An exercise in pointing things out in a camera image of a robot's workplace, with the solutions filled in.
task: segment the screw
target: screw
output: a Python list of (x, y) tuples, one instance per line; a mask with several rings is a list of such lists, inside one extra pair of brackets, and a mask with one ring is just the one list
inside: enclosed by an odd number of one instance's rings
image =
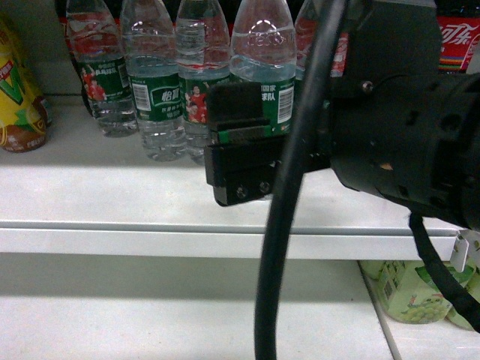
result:
[(365, 95), (370, 95), (374, 91), (374, 84), (371, 81), (361, 83), (361, 90)]
[(245, 197), (247, 197), (248, 195), (248, 190), (245, 186), (243, 185), (240, 185), (237, 189), (237, 197), (240, 199), (240, 200), (243, 200)]
[(260, 191), (262, 194), (267, 194), (270, 191), (270, 184), (266, 181), (260, 182)]

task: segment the black strap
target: black strap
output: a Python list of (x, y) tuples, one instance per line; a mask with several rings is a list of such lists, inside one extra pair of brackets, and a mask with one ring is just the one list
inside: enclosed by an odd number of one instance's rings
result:
[(412, 213), (409, 222), (413, 232), (418, 255), (423, 260), (428, 274), (431, 276), (436, 287), (447, 299), (455, 310), (466, 321), (480, 332), (480, 304), (455, 280), (450, 274), (437, 251), (428, 238), (427, 230), (423, 225), (423, 217)]

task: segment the black cable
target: black cable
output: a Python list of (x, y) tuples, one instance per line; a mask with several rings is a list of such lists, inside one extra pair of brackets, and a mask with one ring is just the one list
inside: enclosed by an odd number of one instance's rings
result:
[(415, 239), (418, 255), (423, 260), (425, 268), (436, 287), (475, 331), (480, 332), (480, 304), (455, 280), (450, 271), (443, 265), (435, 247), (428, 238), (422, 216), (412, 213), (410, 215), (409, 227)]
[(276, 322), (288, 239), (307, 156), (315, 148), (318, 119), (329, 85), (330, 70), (348, 0), (323, 1), (319, 25), (302, 87), (292, 131), (283, 150), (263, 242), (255, 306), (256, 360), (276, 360)]

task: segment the green label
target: green label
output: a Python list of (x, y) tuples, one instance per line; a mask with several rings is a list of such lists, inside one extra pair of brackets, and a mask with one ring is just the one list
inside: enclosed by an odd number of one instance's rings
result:
[[(12, 85), (6, 80), (8, 75), (10, 75)], [(12, 61), (7, 62), (7, 64), (5, 64), (0, 70), (0, 90), (2, 90), (4, 94), (17, 105), (22, 105), (22, 93), (25, 94), (25, 86), (23, 85), (22, 78), (18, 72), (18, 67)]]
[(229, 76), (215, 80), (198, 80), (180, 78), (180, 96), (183, 118), (187, 122), (206, 124), (206, 93), (210, 86), (228, 83)]
[(125, 60), (79, 62), (82, 84), (91, 101), (111, 103), (131, 94)]
[[(474, 269), (472, 266), (465, 266), (465, 269), (463, 272), (458, 272), (455, 270), (453, 266), (447, 266), (446, 267), (448, 272), (450, 272), (451, 276), (454, 277), (454, 279), (460, 284), (463, 285), (466, 283), (470, 278), (473, 276)], [(439, 291), (437, 285), (435, 285), (434, 281), (430, 277), (430, 274), (428, 274), (427, 269), (422, 266), (420, 268), (415, 268), (415, 271), (417, 272), (418, 276), (432, 289)]]
[(130, 78), (138, 119), (162, 122), (178, 118), (180, 108), (179, 75)]
[[(232, 81), (247, 81), (232, 75)], [(263, 116), (270, 119), (271, 132), (274, 135), (290, 131), (293, 110), (295, 77), (284, 81), (262, 82)]]

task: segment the black hose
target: black hose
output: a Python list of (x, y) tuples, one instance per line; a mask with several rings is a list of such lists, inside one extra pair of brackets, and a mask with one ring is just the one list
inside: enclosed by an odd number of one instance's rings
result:
[(282, 165), (268, 216), (255, 306), (256, 360), (276, 360), (276, 322), (290, 228), (305, 172), (315, 148), (316, 129), (323, 111), (330, 70), (347, 12), (348, 0), (323, 1), (319, 26), (307, 63), (292, 132), (283, 150)]

